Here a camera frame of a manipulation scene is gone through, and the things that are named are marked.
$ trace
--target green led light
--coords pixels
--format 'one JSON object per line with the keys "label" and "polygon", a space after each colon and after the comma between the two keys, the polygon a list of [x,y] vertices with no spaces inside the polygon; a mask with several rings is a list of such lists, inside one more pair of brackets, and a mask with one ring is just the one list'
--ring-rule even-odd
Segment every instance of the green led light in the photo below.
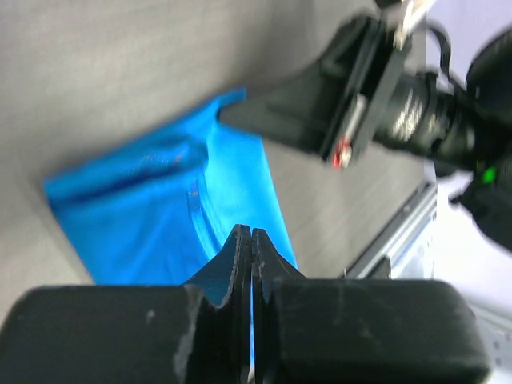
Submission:
{"label": "green led light", "polygon": [[482,182],[484,184],[492,184],[496,181],[496,177],[498,176],[498,170],[496,168],[489,168],[482,175]]}

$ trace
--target black mount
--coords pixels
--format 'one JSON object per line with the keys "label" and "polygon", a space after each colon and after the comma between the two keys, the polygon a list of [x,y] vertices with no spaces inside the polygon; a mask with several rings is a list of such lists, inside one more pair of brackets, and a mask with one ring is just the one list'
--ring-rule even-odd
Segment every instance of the black mount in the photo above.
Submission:
{"label": "black mount", "polygon": [[224,107],[219,120],[345,168],[382,123],[410,49],[410,41],[394,48],[393,31],[382,20],[359,15],[303,72]]}

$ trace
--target gray fabric surface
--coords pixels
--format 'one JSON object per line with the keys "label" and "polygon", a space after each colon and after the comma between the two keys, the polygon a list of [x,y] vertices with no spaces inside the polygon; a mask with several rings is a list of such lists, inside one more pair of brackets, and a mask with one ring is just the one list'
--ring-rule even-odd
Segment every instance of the gray fabric surface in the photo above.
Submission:
{"label": "gray fabric surface", "polygon": [[[371,1],[4,0],[0,318],[33,286],[88,282],[38,187],[201,100],[302,67]],[[301,269],[332,277],[422,179],[371,150],[344,174],[268,143]]]}

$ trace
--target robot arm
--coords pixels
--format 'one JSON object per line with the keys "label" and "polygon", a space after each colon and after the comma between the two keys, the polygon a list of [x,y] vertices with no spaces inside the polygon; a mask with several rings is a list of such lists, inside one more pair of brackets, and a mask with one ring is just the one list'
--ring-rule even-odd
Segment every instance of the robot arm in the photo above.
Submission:
{"label": "robot arm", "polygon": [[450,73],[446,33],[429,26],[451,88],[440,90],[437,72],[405,71],[410,32],[427,3],[400,2],[402,19],[393,28],[384,18],[353,18],[303,72],[224,108],[219,118],[339,170],[376,142],[434,161],[440,175],[472,172],[473,182],[452,203],[462,204],[488,238],[512,251],[512,30],[476,57],[464,87]]}

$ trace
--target blue cloth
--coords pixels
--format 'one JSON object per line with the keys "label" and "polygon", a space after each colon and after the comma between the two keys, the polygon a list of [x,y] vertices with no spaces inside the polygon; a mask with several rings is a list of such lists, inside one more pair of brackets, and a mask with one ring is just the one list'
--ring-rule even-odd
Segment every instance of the blue cloth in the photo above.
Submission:
{"label": "blue cloth", "polygon": [[236,224],[263,228],[296,266],[258,137],[216,120],[224,94],[115,152],[44,182],[54,216],[98,284],[178,285]]}

